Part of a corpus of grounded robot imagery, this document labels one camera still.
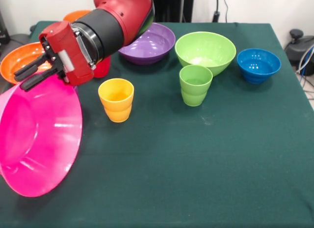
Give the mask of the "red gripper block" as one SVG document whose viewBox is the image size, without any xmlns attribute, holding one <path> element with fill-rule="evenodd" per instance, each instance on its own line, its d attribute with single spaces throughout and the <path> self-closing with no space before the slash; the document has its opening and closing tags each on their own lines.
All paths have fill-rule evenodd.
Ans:
<svg viewBox="0 0 314 228">
<path fill-rule="evenodd" d="M 14 73 L 16 81 L 23 81 L 22 90 L 30 91 L 54 74 L 58 74 L 72 86 L 79 86 L 94 78 L 95 66 L 83 44 L 82 32 L 78 28 L 67 21 L 56 22 L 40 33 L 39 40 L 46 54 Z M 45 62 L 52 68 L 35 74 L 38 67 Z"/>
</svg>

